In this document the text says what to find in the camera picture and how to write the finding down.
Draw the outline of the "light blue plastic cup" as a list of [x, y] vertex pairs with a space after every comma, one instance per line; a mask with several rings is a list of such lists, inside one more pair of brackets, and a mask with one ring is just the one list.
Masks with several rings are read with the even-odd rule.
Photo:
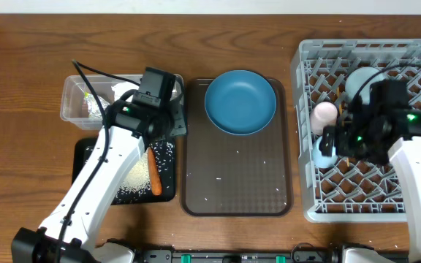
[[321, 150], [319, 149], [319, 145], [321, 141], [322, 141], [322, 138], [319, 137], [314, 143], [313, 150], [311, 152], [311, 157], [314, 162], [314, 165], [320, 169], [327, 169], [327, 168], [334, 167], [338, 160], [338, 156], [336, 154], [336, 148], [333, 147], [332, 156], [323, 156]]

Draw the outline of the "pink plastic cup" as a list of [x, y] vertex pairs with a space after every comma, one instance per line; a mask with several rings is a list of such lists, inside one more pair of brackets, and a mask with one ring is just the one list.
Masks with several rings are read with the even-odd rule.
[[334, 126], [338, 117], [338, 108], [331, 102], [319, 103], [310, 114], [311, 132], [322, 135], [326, 126]]

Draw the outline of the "wooden chopstick diagonal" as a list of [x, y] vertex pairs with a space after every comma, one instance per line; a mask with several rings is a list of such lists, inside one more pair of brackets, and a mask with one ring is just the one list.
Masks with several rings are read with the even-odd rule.
[[[336, 89], [336, 95], [338, 97], [338, 99], [341, 98], [341, 89], [339, 87], [337, 87]], [[338, 111], [339, 111], [339, 116], [341, 117], [343, 114], [343, 106], [342, 106], [342, 102], [339, 104], [338, 106]], [[341, 126], [344, 127], [345, 126], [345, 121], [344, 119], [341, 120]], [[346, 159], [346, 165], [347, 167], [350, 167], [350, 162], [349, 162], [349, 158]]]

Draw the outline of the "light blue bowl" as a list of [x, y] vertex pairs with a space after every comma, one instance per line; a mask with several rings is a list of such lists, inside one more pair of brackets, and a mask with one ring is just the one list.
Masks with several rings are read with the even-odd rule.
[[[361, 67], [359, 69], [354, 70], [346, 79], [345, 84], [345, 92], [347, 95], [347, 101], [351, 102], [354, 98], [354, 95], [360, 89], [361, 85], [369, 79], [372, 75], [376, 74], [379, 70], [373, 67]], [[370, 103], [370, 86], [373, 83], [380, 82], [385, 80], [386, 77], [383, 73], [380, 75], [375, 76], [364, 89], [360, 92], [360, 98], [362, 100], [362, 104], [368, 105]]]

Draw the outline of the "orange carrot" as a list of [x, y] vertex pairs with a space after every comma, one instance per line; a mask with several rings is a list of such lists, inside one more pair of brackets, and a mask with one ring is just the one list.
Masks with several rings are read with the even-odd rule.
[[156, 165], [156, 159], [152, 148], [148, 148], [147, 155], [151, 192], [154, 196], [160, 196], [162, 194], [162, 183], [159, 177], [159, 171]]

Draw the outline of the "pile of white rice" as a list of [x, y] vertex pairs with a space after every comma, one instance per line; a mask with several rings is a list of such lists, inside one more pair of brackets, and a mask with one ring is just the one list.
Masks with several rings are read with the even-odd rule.
[[142, 157], [125, 177], [120, 192], [122, 194], [144, 194], [151, 187], [147, 157]]

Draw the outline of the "dark blue plate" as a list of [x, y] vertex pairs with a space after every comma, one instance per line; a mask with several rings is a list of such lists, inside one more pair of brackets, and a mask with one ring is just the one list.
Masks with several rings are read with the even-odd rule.
[[266, 77], [249, 70], [225, 72], [205, 92], [205, 112], [214, 126], [246, 136], [263, 130], [276, 114], [276, 92]]

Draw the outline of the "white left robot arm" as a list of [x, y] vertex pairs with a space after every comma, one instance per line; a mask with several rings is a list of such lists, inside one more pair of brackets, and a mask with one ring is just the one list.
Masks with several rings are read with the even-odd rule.
[[14, 262], [133, 262], [134, 249], [118, 242], [96, 246], [100, 226], [125, 177], [151, 142], [184, 135], [181, 77], [148, 68], [138, 89], [102, 109], [95, 149], [55, 210], [38, 230], [19, 229]]

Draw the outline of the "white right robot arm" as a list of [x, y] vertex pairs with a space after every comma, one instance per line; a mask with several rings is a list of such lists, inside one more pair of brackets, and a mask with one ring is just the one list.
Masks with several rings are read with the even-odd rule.
[[326, 126], [312, 156], [322, 168], [332, 156], [391, 164], [406, 211], [409, 261], [421, 262], [421, 112], [390, 110], [355, 118], [346, 126]]

